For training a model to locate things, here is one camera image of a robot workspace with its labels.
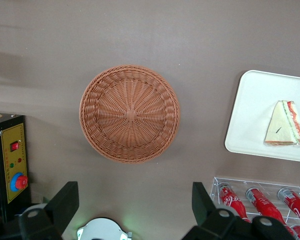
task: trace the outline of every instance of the black machine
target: black machine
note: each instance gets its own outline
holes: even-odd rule
[[[25,118],[0,113],[0,217],[6,223],[31,204]]]

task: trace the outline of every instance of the woven basket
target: woven basket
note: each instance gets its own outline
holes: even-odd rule
[[[83,133],[104,157],[138,164],[159,156],[173,141],[180,107],[175,92],[156,72],[121,65],[97,75],[80,103]]]

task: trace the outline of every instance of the red emergency stop button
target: red emergency stop button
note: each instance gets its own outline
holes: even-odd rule
[[[28,177],[25,175],[19,176],[15,181],[15,188],[16,189],[24,189],[28,184]]]
[[[17,192],[19,190],[25,189],[28,185],[28,177],[23,175],[22,172],[16,173],[10,182],[10,189],[13,192]]]

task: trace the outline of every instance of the white device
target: white device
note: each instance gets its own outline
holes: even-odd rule
[[[132,240],[132,233],[125,232],[109,218],[96,218],[77,231],[78,240]]]

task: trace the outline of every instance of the bottle holder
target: bottle holder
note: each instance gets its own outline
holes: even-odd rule
[[[300,186],[291,186],[284,184],[268,183],[268,182],[258,182],[258,181],[249,181],[249,180],[238,180],[238,179],[229,179],[229,178],[220,178],[215,177],[213,179],[213,184],[211,188],[210,197],[215,205],[223,205],[223,202],[219,197],[219,187],[218,184],[221,182],[227,182],[236,195],[240,198],[243,205],[245,206],[246,214],[249,220],[256,216],[260,216],[256,208],[246,197],[246,191],[250,188],[258,188],[260,191],[278,208],[281,212],[282,217],[285,223],[291,227],[292,225],[300,225],[300,218],[290,210],[290,208],[278,199],[278,191],[281,188],[290,188],[300,197]]]

